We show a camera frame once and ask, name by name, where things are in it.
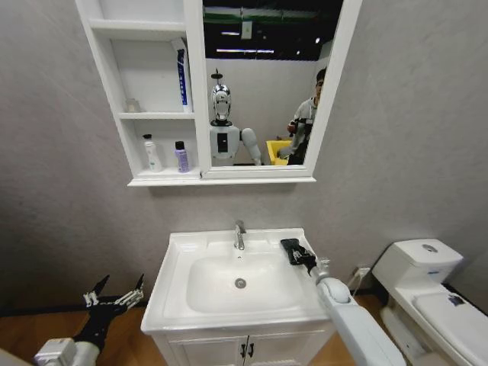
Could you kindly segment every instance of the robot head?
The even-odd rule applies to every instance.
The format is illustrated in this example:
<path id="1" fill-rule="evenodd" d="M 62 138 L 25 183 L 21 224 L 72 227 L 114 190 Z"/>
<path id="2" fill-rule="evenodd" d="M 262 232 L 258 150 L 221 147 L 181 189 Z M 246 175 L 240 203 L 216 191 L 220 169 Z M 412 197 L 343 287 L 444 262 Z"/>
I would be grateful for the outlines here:
<path id="1" fill-rule="evenodd" d="M 215 118 L 227 120 L 230 114 L 230 89 L 222 84 L 215 85 L 212 89 L 212 103 Z"/>

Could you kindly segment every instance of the man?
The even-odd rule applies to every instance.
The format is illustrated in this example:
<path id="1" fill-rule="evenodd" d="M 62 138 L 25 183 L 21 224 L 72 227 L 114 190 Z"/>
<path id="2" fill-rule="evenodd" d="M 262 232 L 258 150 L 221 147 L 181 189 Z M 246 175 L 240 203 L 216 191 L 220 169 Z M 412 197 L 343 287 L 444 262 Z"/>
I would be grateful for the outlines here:
<path id="1" fill-rule="evenodd" d="M 307 124 L 299 123 L 294 124 L 293 121 L 287 126 L 288 132 L 294 133 L 294 138 L 291 145 L 287 150 L 290 153 L 288 158 L 288 165 L 302 165 L 305 160 L 305 154 L 307 152 L 308 141 L 310 138 L 310 131 L 315 120 L 315 114 L 317 111 L 317 106 L 320 101 L 320 94 L 322 93 L 322 86 L 324 79 L 326 77 L 326 68 L 321 69 L 317 73 L 316 85 L 315 85 L 315 97 L 307 99 L 297 109 L 295 113 L 294 120 L 305 118 L 307 119 Z M 279 155 L 286 155 L 285 149 L 280 150 Z"/>

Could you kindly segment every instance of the floor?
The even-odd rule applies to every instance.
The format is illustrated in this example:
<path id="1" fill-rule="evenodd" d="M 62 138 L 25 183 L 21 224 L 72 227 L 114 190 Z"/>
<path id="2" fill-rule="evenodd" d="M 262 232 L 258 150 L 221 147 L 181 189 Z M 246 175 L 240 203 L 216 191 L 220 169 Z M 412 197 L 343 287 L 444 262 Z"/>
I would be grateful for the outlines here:
<path id="1" fill-rule="evenodd" d="M 375 296 L 358 296 L 356 300 L 380 322 L 380 302 Z M 140 331 L 143 314 L 144 308 L 131 309 L 112 322 L 97 366 L 166 365 L 152 339 Z M 46 340 L 73 336 L 82 328 L 85 320 L 85 312 L 0 318 L 0 348 L 25 361 L 31 361 Z M 354 364 L 337 334 L 312 361 L 312 366 Z"/>

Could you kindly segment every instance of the bathroom sink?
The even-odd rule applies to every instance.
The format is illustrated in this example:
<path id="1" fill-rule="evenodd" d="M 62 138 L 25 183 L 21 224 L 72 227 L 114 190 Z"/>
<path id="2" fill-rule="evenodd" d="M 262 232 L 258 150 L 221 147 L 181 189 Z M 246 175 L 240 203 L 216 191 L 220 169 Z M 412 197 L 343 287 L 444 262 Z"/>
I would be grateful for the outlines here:
<path id="1" fill-rule="evenodd" d="M 146 333 L 328 319 L 303 266 L 292 266 L 282 239 L 303 229 L 173 233 L 141 329 Z"/>
<path id="2" fill-rule="evenodd" d="M 289 267 L 278 255 L 247 255 L 237 250 L 231 256 L 198 259 L 188 276 L 188 306 L 202 313 L 247 313 L 295 306 L 303 291 Z"/>

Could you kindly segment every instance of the small bottle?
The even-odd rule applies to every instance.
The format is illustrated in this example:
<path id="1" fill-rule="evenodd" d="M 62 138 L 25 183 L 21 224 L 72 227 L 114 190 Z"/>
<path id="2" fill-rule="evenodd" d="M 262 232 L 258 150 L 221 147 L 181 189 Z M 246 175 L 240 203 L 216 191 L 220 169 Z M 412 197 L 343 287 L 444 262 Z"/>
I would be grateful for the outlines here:
<path id="1" fill-rule="evenodd" d="M 188 164 L 188 156 L 185 150 L 185 143 L 183 141 L 175 142 L 175 155 L 178 159 L 178 171 L 180 173 L 189 172 L 190 165 Z"/>
<path id="2" fill-rule="evenodd" d="M 125 111 L 127 113 L 140 113 L 142 112 L 140 109 L 139 102 L 134 98 L 129 98 L 125 101 Z"/>
<path id="3" fill-rule="evenodd" d="M 153 135 L 148 133 L 147 135 L 143 135 L 144 137 L 144 146 L 146 147 L 147 158 L 149 159 L 149 169 L 151 172 L 160 172 L 162 171 L 162 165 L 159 161 L 158 152 L 156 151 L 156 144 L 153 142 L 152 138 Z"/>

